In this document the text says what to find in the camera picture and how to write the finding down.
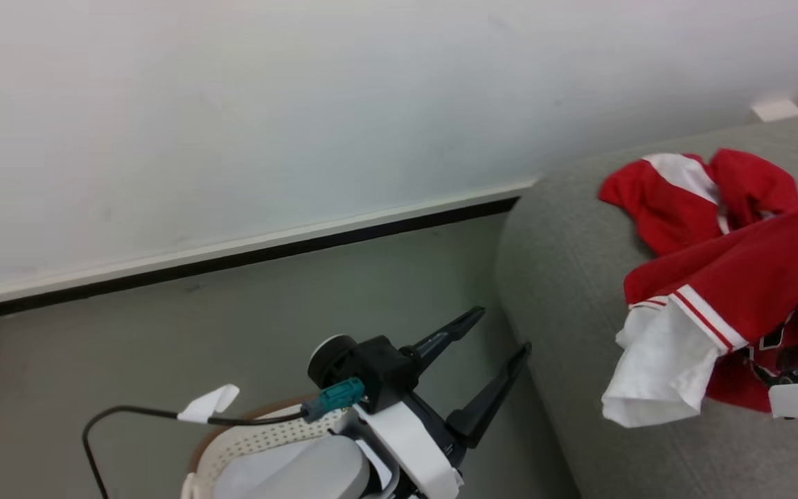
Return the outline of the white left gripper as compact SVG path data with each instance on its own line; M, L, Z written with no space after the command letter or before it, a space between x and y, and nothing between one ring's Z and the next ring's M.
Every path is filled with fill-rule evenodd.
M413 360L418 375L453 343L463 339L485 315L474 306L452 322L402 353ZM501 366L498 374L461 410L446 420L456 442L476 448L497 411L528 366L532 344L524 343ZM362 407L360 392L342 392L333 397L335 410L346 414L333 428L339 443L333 458L335 498L456 498L463 486L457 464L465 451L459 444L440 444L427 427L429 414L411 404L397 402L379 412Z

